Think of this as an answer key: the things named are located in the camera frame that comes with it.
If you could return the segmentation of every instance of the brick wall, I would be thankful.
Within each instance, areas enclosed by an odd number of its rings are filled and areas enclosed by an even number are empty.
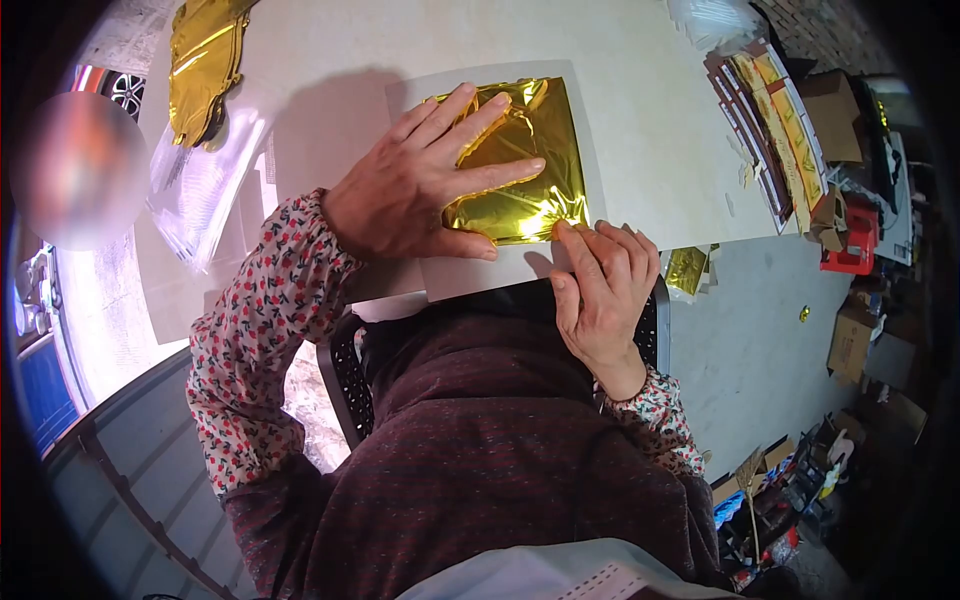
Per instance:
[[[814,73],[835,68],[852,75],[895,72],[852,0],[754,1],[767,13],[787,56],[816,59]]]

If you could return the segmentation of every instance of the gold foil scrap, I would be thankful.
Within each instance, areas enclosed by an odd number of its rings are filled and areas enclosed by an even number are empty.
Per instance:
[[[697,248],[677,248],[670,252],[666,276],[667,285],[693,296],[700,287],[700,275],[707,266],[707,255]]]
[[[457,199],[444,211],[444,224],[483,233],[498,245],[550,241],[560,219],[588,225],[584,174],[563,78],[479,86],[454,125],[502,91],[510,95],[510,107],[464,149],[458,166],[471,169],[536,156],[546,165],[533,179]]]
[[[196,146],[223,123],[223,95],[240,81],[243,32],[257,0],[187,0],[170,36],[174,143]]]

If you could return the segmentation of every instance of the red plastic stool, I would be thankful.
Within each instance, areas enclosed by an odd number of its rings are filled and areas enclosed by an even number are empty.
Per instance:
[[[820,270],[869,275],[874,269],[874,250],[880,241],[876,206],[866,200],[848,198],[847,229],[847,250],[825,251],[826,257],[820,261]],[[858,247],[860,254],[850,253],[850,246]]]

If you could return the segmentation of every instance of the maroon sweater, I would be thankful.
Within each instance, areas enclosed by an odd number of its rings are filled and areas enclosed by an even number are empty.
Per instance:
[[[597,414],[556,327],[462,317],[374,391],[375,428],[334,472],[296,455],[225,496],[259,589],[393,598],[486,550],[602,537],[687,581],[715,573],[709,486],[653,465]]]

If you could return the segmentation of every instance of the car wheel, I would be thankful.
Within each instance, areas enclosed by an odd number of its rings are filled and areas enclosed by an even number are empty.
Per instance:
[[[143,89],[147,80],[126,73],[112,73],[100,92],[117,103],[136,121],[143,104]]]

